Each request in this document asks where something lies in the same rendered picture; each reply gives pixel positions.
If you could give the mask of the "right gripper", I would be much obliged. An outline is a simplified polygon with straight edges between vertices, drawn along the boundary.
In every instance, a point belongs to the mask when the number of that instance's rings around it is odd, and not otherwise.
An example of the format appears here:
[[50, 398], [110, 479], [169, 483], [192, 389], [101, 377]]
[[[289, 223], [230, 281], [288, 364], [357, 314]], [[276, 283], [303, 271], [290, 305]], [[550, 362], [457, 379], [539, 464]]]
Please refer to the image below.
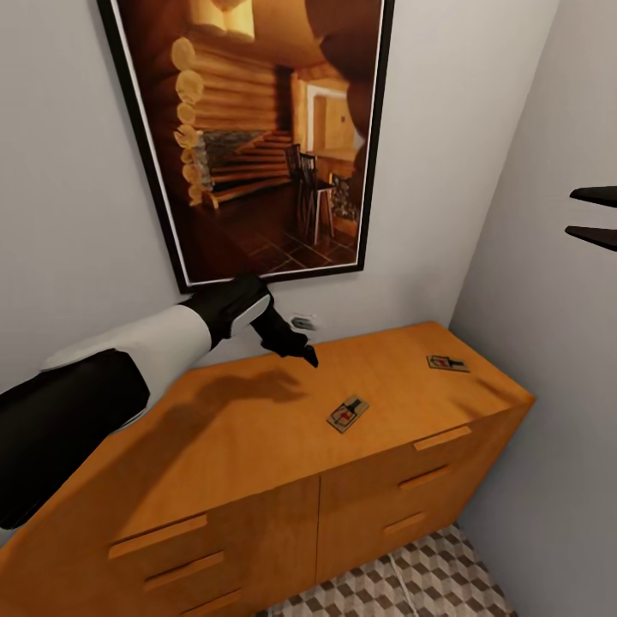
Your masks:
[[[577, 189], [570, 194], [571, 198], [581, 201], [617, 208], [617, 187], [590, 187]], [[617, 230], [603, 228], [586, 228], [582, 226], [567, 226], [566, 233], [586, 242], [617, 252]]]

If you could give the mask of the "mousetrap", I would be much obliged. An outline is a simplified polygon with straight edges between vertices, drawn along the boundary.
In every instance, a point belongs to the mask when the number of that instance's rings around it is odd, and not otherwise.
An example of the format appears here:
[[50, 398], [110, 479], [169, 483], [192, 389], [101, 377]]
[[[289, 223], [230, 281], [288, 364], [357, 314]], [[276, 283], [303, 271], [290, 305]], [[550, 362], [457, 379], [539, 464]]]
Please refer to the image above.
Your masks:
[[343, 434], [370, 406], [363, 398], [351, 394], [326, 420]]
[[445, 356], [427, 356], [427, 359], [430, 368], [447, 369], [464, 373], [470, 372], [469, 365], [464, 359], [455, 359]]

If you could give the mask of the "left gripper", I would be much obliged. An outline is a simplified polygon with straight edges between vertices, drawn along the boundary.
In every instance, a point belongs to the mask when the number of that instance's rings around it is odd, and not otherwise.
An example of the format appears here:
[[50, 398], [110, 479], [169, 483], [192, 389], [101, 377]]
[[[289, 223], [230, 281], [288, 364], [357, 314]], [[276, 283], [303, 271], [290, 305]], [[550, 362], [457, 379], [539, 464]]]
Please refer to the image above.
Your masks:
[[279, 325], [272, 332], [259, 335], [263, 338], [261, 340], [263, 348], [280, 355], [303, 357], [315, 368], [318, 365], [314, 347], [306, 344], [308, 339], [305, 334], [293, 332], [283, 318], [280, 318]]

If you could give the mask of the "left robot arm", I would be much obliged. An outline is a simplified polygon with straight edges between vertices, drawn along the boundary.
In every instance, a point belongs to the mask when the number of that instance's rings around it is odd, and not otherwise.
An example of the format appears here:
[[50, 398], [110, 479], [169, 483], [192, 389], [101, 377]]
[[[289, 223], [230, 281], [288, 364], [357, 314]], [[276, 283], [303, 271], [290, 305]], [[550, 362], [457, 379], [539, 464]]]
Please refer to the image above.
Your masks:
[[294, 327], [318, 331], [319, 318], [297, 311], [280, 318], [273, 305], [259, 278], [236, 276], [58, 350], [37, 377], [0, 393], [0, 548], [107, 436], [140, 421], [222, 338], [250, 324], [263, 348], [316, 368], [313, 345]]

